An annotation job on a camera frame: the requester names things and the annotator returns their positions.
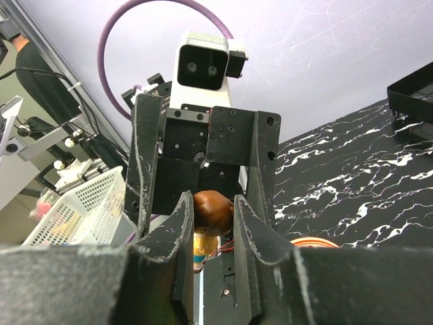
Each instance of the orange plate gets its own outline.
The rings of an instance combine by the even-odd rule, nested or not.
[[[328,248],[339,247],[337,244],[334,244],[329,240],[318,238],[318,237],[302,237],[302,238],[293,239],[290,242],[297,247],[328,247]]]

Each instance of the marble tabletop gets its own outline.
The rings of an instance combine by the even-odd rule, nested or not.
[[[433,246],[433,142],[382,101],[280,145],[274,200],[288,239]]]

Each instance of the brown egg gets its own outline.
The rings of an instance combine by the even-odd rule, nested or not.
[[[233,203],[217,191],[194,195],[194,232],[205,236],[228,234],[233,226]]]

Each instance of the basket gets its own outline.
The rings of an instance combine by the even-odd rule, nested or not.
[[[23,245],[110,244],[123,215],[121,173],[116,167],[66,192]]]

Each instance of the camera lens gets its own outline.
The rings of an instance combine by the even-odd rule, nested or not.
[[[195,64],[193,62],[190,62],[187,65],[187,67],[188,67],[188,71],[190,71],[190,72],[195,72],[197,70],[197,64]]]
[[[208,73],[210,76],[216,76],[217,75],[217,68],[215,68],[214,66],[210,66],[208,69]]]

